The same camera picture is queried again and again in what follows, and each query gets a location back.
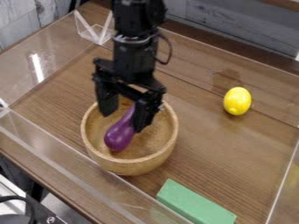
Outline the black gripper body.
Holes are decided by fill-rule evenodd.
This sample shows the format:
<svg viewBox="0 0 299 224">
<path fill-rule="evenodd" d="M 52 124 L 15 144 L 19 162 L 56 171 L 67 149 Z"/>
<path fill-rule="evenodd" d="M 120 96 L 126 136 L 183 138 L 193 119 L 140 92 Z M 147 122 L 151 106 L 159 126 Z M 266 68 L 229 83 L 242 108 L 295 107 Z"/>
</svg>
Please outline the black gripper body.
<svg viewBox="0 0 299 224">
<path fill-rule="evenodd" d="M 165 64 L 158 59 L 159 40 L 114 39 L 112 60 L 95 58 L 94 81 L 102 79 L 115 85 L 118 96 L 132 101 L 139 99 L 163 99 L 165 84 L 155 78 L 155 64 Z"/>
</svg>

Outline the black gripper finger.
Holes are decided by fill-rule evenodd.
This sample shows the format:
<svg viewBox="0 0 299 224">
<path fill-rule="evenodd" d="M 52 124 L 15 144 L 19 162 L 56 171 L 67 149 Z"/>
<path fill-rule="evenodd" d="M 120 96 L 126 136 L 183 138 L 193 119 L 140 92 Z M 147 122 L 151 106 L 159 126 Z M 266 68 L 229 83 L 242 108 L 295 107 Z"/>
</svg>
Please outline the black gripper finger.
<svg viewBox="0 0 299 224">
<path fill-rule="evenodd" d="M 161 111 L 163 100 L 161 98 L 142 98 L 135 103 L 135 113 L 132 116 L 132 125 L 136 133 L 152 124 L 156 113 Z"/>
<path fill-rule="evenodd" d="M 98 109 L 103 116 L 111 116 L 118 110 L 118 91 L 115 85 L 102 79 L 95 80 Z"/>
</svg>

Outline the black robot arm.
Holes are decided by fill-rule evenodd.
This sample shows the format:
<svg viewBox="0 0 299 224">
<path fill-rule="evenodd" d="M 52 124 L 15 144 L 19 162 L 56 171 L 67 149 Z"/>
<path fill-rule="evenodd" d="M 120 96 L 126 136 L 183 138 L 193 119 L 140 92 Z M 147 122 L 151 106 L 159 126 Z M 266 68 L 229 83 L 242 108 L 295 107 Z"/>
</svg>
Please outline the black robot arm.
<svg viewBox="0 0 299 224">
<path fill-rule="evenodd" d="M 165 0 L 112 0 L 115 19 L 114 57 L 94 59 L 98 107 L 103 116 L 118 111 L 119 97 L 135 102 L 128 120 L 136 132 L 152 124 L 163 104 L 166 86 L 155 78 L 159 40 L 165 35 Z"/>
</svg>

